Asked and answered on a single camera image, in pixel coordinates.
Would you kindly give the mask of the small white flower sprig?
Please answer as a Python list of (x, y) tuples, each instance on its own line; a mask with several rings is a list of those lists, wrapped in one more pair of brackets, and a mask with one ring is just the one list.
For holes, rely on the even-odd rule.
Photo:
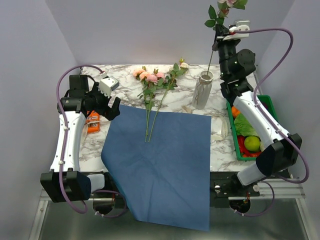
[(184, 58), (180, 58), (178, 63), (174, 63), (168, 70), (169, 74), (176, 74), (177, 76), (184, 75), (190, 66), (186, 63)]

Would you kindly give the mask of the pink flower bouquet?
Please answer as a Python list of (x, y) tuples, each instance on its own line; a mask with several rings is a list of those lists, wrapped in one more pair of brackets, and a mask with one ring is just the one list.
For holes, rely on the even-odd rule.
[(157, 68), (155, 68), (153, 72), (149, 72), (145, 66), (133, 71), (133, 77), (142, 84), (142, 92), (138, 97), (143, 100), (146, 110), (145, 142), (149, 135), (151, 111), (156, 105), (154, 100), (156, 97), (156, 91), (165, 90), (163, 95), (164, 98), (169, 90), (174, 90), (175, 87), (177, 87), (176, 78), (181, 73), (180, 70), (181, 68), (175, 63), (168, 73), (163, 73)]

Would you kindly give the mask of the blue wrapping paper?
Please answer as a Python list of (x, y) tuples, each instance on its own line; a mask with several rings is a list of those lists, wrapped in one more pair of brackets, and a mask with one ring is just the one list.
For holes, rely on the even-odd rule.
[(208, 231), (210, 228), (210, 116), (151, 112), (120, 106), (101, 160), (141, 222)]

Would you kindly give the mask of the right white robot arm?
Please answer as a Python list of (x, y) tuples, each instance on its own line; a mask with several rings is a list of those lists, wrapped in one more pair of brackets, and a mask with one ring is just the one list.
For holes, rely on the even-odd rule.
[(250, 27), (243, 23), (229, 28), (218, 24), (212, 45), (212, 50), (218, 52), (223, 97), (244, 115), (265, 147), (255, 163), (233, 177), (230, 191), (236, 196), (247, 192), (248, 185), (293, 166), (302, 145), (297, 133), (289, 133), (266, 110), (257, 98), (257, 89), (247, 81), (256, 69), (256, 55), (249, 49), (237, 51), (236, 46), (250, 33)]

